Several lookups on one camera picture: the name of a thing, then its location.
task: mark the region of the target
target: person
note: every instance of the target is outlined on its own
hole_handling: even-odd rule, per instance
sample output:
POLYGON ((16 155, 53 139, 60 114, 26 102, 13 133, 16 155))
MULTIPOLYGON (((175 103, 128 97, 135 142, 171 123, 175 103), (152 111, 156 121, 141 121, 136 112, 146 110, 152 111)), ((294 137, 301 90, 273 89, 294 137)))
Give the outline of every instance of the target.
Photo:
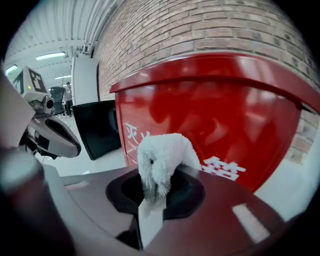
POLYGON ((71 92, 71 86, 70 83, 66 83, 66 89, 64 91, 64 101, 65 101, 65 110, 66 114, 71 117, 71 107, 73 106, 72 104, 72 92, 71 92))

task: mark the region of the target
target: red fire extinguisher box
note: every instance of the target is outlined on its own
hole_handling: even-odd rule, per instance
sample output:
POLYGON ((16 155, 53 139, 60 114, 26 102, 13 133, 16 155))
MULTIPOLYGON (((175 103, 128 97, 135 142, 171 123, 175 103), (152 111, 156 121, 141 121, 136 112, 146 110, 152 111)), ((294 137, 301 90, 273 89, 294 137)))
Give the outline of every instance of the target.
POLYGON ((284 158, 303 104, 319 94, 273 61, 237 53, 173 58, 115 83, 121 146, 137 164, 145 136, 180 133, 202 170, 258 189, 284 158))

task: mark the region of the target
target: corrugated ceiling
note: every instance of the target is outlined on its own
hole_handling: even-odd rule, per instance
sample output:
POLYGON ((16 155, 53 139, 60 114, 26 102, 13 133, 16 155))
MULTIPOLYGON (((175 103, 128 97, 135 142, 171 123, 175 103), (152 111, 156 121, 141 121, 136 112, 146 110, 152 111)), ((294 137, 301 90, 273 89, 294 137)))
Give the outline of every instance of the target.
POLYGON ((70 82, 74 55, 90 55, 123 0, 42 0, 12 38, 4 68, 17 65, 7 76, 13 80, 24 66, 37 70, 48 88, 70 82), (65 52, 65 57, 36 60, 37 56, 65 52))

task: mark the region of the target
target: ceiling light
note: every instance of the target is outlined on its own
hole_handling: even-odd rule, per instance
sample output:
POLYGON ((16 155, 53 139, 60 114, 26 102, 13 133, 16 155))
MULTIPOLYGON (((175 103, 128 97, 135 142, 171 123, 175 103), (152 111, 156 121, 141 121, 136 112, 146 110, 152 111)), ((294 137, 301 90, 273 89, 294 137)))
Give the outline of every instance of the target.
POLYGON ((8 69, 5 70, 5 74, 7 75, 8 73, 10 73, 11 71, 14 71, 17 68, 18 68, 17 65, 13 65, 12 67, 9 67, 8 69))
POLYGON ((63 76, 56 77, 55 79, 70 78, 70 77, 71 77, 71 75, 68 74, 68 75, 63 75, 63 76))
POLYGON ((51 54, 47 54, 47 55, 38 56, 35 59, 37 61, 40 61, 40 60, 44 60, 44 59, 48 59, 48 58, 61 57, 61 56, 66 56, 66 54, 64 52, 57 52, 57 53, 51 53, 51 54))

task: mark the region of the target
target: white floor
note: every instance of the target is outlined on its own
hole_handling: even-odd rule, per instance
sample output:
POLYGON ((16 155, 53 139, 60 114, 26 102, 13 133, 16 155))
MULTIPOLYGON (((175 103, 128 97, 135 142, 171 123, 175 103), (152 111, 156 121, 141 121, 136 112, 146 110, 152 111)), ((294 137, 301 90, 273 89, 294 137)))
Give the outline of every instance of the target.
POLYGON ((57 157, 55 160, 53 160, 51 157, 41 156, 37 153, 36 158, 41 163, 56 167, 60 176, 97 173, 126 166, 125 157, 121 148, 111 151, 98 158, 97 160, 90 160, 84 144, 80 138, 75 118, 67 116, 60 119, 70 127, 70 129, 74 132, 74 134, 80 141, 81 153, 74 158, 57 157))

